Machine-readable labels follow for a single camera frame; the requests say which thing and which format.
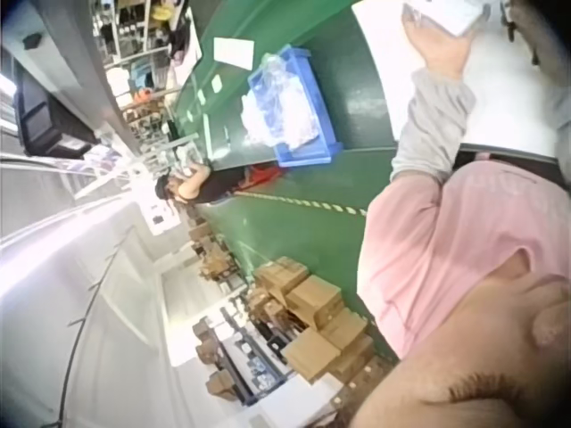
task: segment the eye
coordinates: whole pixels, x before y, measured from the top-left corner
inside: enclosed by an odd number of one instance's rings
[[[524,391],[513,379],[504,374],[472,374],[449,388],[450,403],[475,399],[500,399],[517,416],[525,411]]]

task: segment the floor marking tape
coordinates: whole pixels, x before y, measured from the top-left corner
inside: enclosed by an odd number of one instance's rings
[[[245,196],[248,198],[256,198],[256,199],[266,199],[268,201],[280,201],[285,203],[290,203],[292,205],[302,205],[305,207],[311,208],[320,208],[323,210],[333,210],[336,212],[343,212],[346,214],[351,214],[352,216],[359,216],[362,217],[367,216],[367,211],[362,208],[353,208],[353,207],[344,207],[341,205],[336,205],[334,203],[329,204],[326,202],[318,202],[318,201],[306,201],[300,199],[292,199],[292,198],[285,198],[284,196],[275,196],[273,194],[265,194],[265,193],[254,193],[254,192],[234,192],[236,196]]]

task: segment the blue plastic bin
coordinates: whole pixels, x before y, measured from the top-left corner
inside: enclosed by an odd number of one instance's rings
[[[331,163],[335,154],[340,152],[343,146],[337,142],[335,138],[323,96],[321,96],[318,82],[315,80],[315,76],[311,70],[308,60],[311,53],[306,49],[286,45],[279,51],[278,55],[284,59],[287,71],[300,78],[303,90],[310,102],[311,110],[318,118],[319,136],[295,150],[290,150],[286,143],[277,144],[274,147],[277,162],[280,167],[286,168]],[[268,88],[264,84],[261,70],[257,70],[253,73],[248,78],[248,83],[256,97],[256,101],[260,100],[268,91]],[[267,112],[265,113],[264,119],[266,124],[270,126],[274,119],[268,115]]]

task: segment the plastic bag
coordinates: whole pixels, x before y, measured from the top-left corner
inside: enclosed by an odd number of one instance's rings
[[[243,97],[243,106],[242,121],[253,141],[269,146],[286,143],[294,150],[319,136],[318,118],[301,80],[277,55],[264,56],[261,78]]]

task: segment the pink t-shirt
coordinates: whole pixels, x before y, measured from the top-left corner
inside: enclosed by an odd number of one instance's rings
[[[368,209],[358,293],[403,358],[518,250],[532,272],[570,275],[571,203],[556,185],[494,161],[442,187],[401,177]]]

